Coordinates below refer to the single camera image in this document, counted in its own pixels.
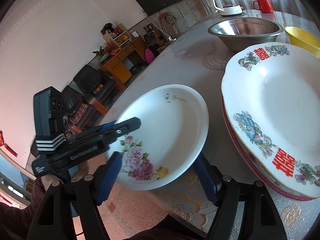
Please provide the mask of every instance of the lace tablecloth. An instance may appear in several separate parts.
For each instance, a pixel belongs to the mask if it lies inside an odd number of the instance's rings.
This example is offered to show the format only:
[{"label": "lace tablecloth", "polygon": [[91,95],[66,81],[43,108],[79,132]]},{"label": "lace tablecloth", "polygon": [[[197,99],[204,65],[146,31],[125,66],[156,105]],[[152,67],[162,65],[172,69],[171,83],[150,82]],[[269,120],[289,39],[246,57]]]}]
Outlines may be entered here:
[{"label": "lace tablecloth", "polygon": [[[281,12],[261,14],[255,10],[246,11],[246,15],[273,20],[282,26],[297,26],[320,37],[315,24],[301,17]],[[220,20],[218,15],[207,16],[171,44],[125,91],[102,123],[117,119],[134,100],[151,89],[167,84],[192,87],[202,95],[209,110],[210,126],[204,155],[222,174],[228,174],[238,182],[252,184],[258,178],[234,147],[221,110],[221,79],[233,53],[219,38],[207,32],[211,25]],[[285,33],[277,41],[289,43]],[[272,189],[269,192],[288,239],[303,239],[319,214],[320,199],[297,202]],[[170,184],[153,190],[153,193],[170,207],[177,219],[193,230],[203,235],[209,230],[217,208],[207,200],[192,168]],[[231,239],[237,239],[243,207],[240,203]]]}]

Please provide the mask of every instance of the metal basin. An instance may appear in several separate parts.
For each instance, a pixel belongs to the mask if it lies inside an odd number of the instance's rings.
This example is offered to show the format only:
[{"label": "metal basin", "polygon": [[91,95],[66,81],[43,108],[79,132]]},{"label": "metal basin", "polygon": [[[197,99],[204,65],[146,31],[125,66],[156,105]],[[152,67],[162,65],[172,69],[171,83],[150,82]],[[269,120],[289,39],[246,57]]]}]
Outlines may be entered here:
[{"label": "metal basin", "polygon": [[254,17],[224,20],[208,29],[210,34],[218,36],[233,52],[240,52],[251,45],[276,41],[283,31],[283,27],[275,22]]}]

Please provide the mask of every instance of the kettle handle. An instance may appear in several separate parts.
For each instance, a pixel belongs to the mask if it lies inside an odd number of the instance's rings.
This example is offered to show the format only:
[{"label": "kettle handle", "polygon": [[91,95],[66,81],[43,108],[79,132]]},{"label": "kettle handle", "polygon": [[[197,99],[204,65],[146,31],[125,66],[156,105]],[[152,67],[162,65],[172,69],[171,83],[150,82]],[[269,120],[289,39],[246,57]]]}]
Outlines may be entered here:
[{"label": "kettle handle", "polygon": [[216,4],[215,0],[210,0],[210,4],[211,4],[212,8],[216,8],[217,10],[224,12],[221,1],[217,0],[217,2],[218,2],[218,5]]}]

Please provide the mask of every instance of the hand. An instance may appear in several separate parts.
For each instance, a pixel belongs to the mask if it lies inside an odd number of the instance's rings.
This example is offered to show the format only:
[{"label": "hand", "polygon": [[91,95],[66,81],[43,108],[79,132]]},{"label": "hand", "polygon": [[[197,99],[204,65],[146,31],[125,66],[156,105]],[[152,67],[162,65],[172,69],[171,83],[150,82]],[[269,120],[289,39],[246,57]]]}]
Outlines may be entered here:
[{"label": "hand", "polygon": [[76,172],[72,178],[71,182],[76,182],[82,179],[85,175],[87,175],[89,172],[89,166],[88,166],[88,161],[85,161],[81,164],[79,164],[79,171]]},{"label": "hand", "polygon": [[54,176],[53,174],[47,174],[41,177],[42,184],[44,186],[44,190],[47,191],[48,188],[50,187],[51,183],[54,182],[55,180],[60,180],[62,183],[63,181],[59,179],[57,176]]}]

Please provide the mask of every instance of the electric kettle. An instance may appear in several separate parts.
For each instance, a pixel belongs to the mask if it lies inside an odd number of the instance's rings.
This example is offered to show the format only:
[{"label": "electric kettle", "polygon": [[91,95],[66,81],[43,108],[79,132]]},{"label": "electric kettle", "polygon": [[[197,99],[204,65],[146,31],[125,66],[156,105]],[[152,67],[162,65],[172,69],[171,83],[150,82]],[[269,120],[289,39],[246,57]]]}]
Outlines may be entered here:
[{"label": "electric kettle", "polygon": [[212,9],[223,16],[239,15],[243,13],[241,6],[236,0],[210,0]]}]

